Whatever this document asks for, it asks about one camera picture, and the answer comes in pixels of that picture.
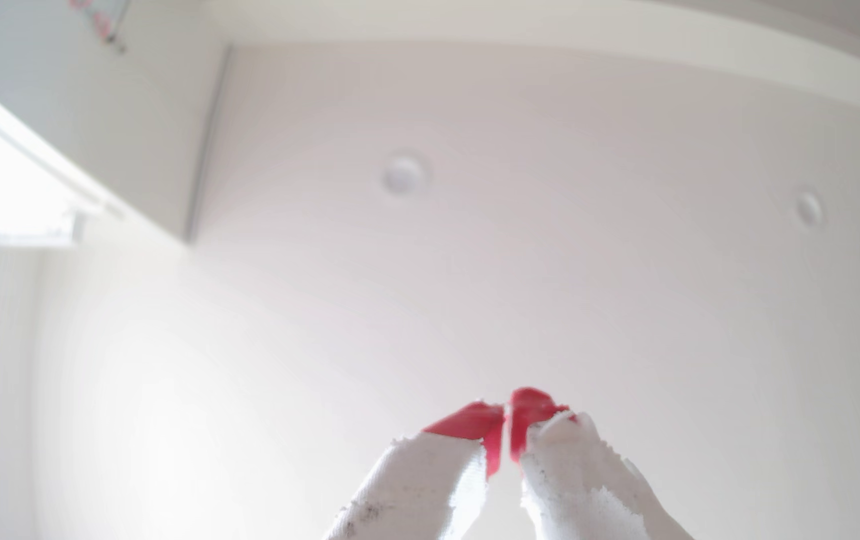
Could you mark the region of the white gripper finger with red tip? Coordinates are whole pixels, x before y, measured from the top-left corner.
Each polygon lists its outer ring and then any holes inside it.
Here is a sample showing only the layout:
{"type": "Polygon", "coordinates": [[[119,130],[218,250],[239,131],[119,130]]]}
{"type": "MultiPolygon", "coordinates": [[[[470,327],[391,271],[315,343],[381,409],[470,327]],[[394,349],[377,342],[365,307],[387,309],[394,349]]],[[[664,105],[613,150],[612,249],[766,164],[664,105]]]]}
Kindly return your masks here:
{"type": "Polygon", "coordinates": [[[498,470],[503,404],[473,401],[377,460],[326,539],[462,539],[498,470]]]}
{"type": "Polygon", "coordinates": [[[692,539],[588,413],[542,390],[511,393],[509,454],[538,539],[692,539]]]}

